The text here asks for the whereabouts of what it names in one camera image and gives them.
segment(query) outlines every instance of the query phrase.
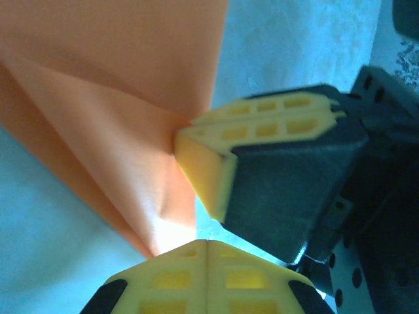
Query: white surface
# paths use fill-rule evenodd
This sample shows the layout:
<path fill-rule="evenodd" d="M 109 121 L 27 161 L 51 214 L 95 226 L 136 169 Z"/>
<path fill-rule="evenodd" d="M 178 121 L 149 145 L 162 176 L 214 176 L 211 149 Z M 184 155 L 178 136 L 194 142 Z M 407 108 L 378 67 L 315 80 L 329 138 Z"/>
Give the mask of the white surface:
<path fill-rule="evenodd" d="M 0 128 L 0 313 L 79 313 L 144 261 Z"/>
<path fill-rule="evenodd" d="M 368 63 L 379 0 L 233 0 L 214 107 L 328 82 L 348 90 Z M 0 129 L 0 313 L 78 313 L 142 256 Z M 198 237 L 258 249 L 197 206 Z"/>

